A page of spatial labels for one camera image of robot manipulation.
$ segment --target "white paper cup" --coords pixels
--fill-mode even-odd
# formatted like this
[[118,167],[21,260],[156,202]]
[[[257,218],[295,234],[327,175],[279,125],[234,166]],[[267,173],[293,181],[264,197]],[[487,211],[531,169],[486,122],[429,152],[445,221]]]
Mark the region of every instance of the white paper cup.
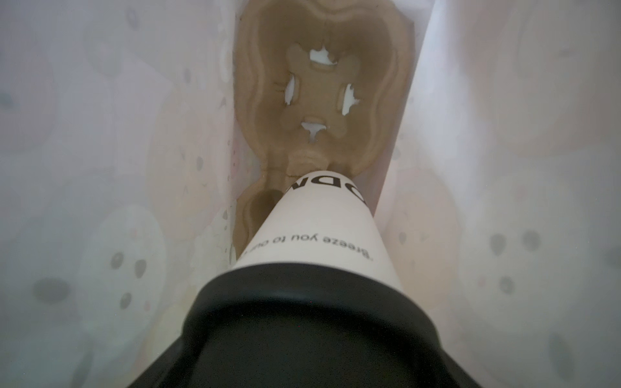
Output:
[[331,171],[298,179],[233,268],[272,263],[338,268],[403,292],[360,191]]

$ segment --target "gray polka dot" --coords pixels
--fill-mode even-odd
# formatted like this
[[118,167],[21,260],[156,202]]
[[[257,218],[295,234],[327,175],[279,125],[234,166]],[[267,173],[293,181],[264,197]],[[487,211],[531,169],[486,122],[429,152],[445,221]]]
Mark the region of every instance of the gray polka dot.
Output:
[[46,277],[38,280],[32,286],[32,293],[35,298],[45,304],[56,304],[67,299],[71,287],[62,279],[53,279]]
[[15,106],[15,100],[8,92],[0,91],[0,107],[3,109],[11,109]]
[[145,274],[147,270],[147,262],[145,260],[136,261],[136,265],[134,266],[134,272],[136,273],[137,278],[141,278],[142,275]]
[[117,252],[112,257],[112,260],[110,260],[110,266],[112,269],[119,269],[123,265],[123,260],[125,260],[123,252]]
[[183,71],[183,80],[186,82],[186,84],[189,84],[192,81],[192,72],[190,71],[190,69],[186,68]]
[[606,253],[606,263],[615,268],[621,268],[621,246],[615,246]]
[[522,244],[527,251],[534,252],[538,250],[539,246],[542,244],[542,238],[536,231],[527,230],[522,236]]
[[125,310],[127,307],[129,307],[130,303],[132,303],[132,295],[129,292],[126,292],[120,298],[120,309]]
[[574,356],[571,354],[569,345],[562,336],[556,333],[550,335],[548,340],[548,355],[552,369],[556,375],[564,381],[572,381],[575,373]]
[[140,19],[138,18],[138,12],[136,12],[133,7],[127,7],[125,10],[125,18],[127,19],[129,27],[134,31],[138,31],[140,28]]
[[513,282],[513,279],[508,276],[503,276],[498,283],[498,286],[501,291],[507,295],[513,294],[513,291],[515,290],[515,283]]
[[499,233],[489,238],[489,247],[496,256],[500,256],[507,246],[507,238]]
[[88,375],[91,372],[91,368],[93,367],[93,352],[88,352],[82,360],[79,362],[75,371],[73,371],[73,378],[71,379],[71,388],[82,388]]

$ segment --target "beige cardboard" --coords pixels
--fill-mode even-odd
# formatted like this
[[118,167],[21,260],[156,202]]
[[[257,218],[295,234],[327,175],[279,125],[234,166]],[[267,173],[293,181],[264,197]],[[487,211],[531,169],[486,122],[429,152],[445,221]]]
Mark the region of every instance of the beige cardboard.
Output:
[[[406,102],[412,32],[390,1],[248,3],[235,45],[235,112],[261,178],[237,202],[238,253],[300,176],[330,169],[355,177],[377,161]],[[311,61],[310,51],[322,49],[334,65]],[[345,115],[343,98],[352,86],[360,101]],[[326,129],[309,137],[304,122]],[[376,186],[384,174],[374,177]]]

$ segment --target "hole in cardboard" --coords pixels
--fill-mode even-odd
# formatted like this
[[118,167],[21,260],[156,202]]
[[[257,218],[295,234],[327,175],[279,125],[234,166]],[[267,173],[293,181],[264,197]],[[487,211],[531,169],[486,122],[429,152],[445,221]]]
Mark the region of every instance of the hole in cardboard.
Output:
[[313,123],[313,122],[303,122],[302,128],[310,132],[309,143],[315,143],[317,141],[315,136],[317,136],[317,133],[321,131],[322,129],[326,129],[326,126],[323,124],[318,124],[318,123]]
[[291,79],[289,80],[289,84],[287,84],[287,88],[284,90],[284,101],[287,106],[291,105],[291,101],[293,100],[293,95],[296,91],[296,76],[291,75]]
[[356,99],[353,94],[354,89],[351,84],[348,84],[347,88],[345,89],[345,98],[343,99],[343,110],[341,111],[343,116],[347,116],[349,114],[352,106],[358,105],[360,103],[360,100]]
[[321,63],[322,65],[332,66],[337,64],[336,62],[330,60],[331,55],[328,50],[326,50],[325,46],[323,46],[319,51],[311,50],[309,52],[309,57],[311,61]]

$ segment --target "black plastic lid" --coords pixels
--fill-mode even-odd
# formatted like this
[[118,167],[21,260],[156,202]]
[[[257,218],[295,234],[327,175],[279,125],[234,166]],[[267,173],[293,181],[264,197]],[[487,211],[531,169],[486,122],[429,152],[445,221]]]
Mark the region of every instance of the black plastic lid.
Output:
[[131,387],[477,387],[406,296],[340,269],[262,264],[197,296]]

